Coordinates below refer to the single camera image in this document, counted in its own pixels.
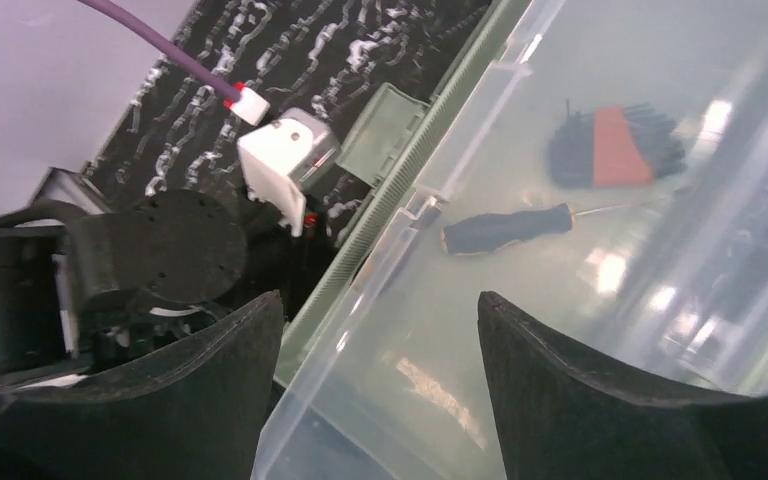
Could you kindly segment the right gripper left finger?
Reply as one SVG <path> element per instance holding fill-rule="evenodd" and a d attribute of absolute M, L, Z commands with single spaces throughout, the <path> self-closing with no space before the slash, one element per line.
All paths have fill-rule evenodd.
<path fill-rule="evenodd" d="M 284 325 L 265 293 L 76 385 L 0 392 L 0 479 L 246 479 Z"/>

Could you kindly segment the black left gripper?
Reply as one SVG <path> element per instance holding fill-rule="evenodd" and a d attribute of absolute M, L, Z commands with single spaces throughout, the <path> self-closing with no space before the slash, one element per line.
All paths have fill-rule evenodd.
<path fill-rule="evenodd" d="M 279 289 L 318 235 L 273 205 L 191 190 L 90 213 L 41 199 L 0 216 L 0 381 L 96 372 L 197 333 Z"/>

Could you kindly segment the black yellow handle screwdriver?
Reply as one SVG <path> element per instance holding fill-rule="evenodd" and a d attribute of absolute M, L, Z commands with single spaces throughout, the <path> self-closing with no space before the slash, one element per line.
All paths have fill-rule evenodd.
<path fill-rule="evenodd" d="M 511 244 L 568 233 L 580 217 L 643 207 L 681 196 L 689 190 L 690 187 L 685 186 L 642 202 L 601 206 L 582 211 L 575 211 L 568 203 L 561 203 L 546 209 L 504 214 L 483 213 L 444 227 L 441 231 L 441 244 L 443 251 L 450 255 L 492 253 Z"/>

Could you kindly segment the black hex key set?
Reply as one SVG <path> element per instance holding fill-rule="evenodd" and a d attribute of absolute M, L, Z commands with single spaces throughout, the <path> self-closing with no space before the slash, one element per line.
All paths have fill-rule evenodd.
<path fill-rule="evenodd" d="M 550 180 L 563 189 L 642 187 L 686 169 L 677 122 L 649 104 L 591 112 L 566 106 L 546 149 Z"/>

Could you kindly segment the translucent lid green toolbox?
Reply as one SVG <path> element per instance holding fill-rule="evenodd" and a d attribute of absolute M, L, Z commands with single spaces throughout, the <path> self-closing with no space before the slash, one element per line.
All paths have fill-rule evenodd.
<path fill-rule="evenodd" d="M 768 1 L 535 1 L 256 479 L 768 479 Z"/>

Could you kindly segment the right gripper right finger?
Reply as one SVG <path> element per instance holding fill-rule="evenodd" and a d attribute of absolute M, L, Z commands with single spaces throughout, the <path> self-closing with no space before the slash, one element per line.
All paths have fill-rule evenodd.
<path fill-rule="evenodd" d="M 510 479 L 768 479 L 768 396 L 625 364 L 498 293 L 477 328 Z"/>

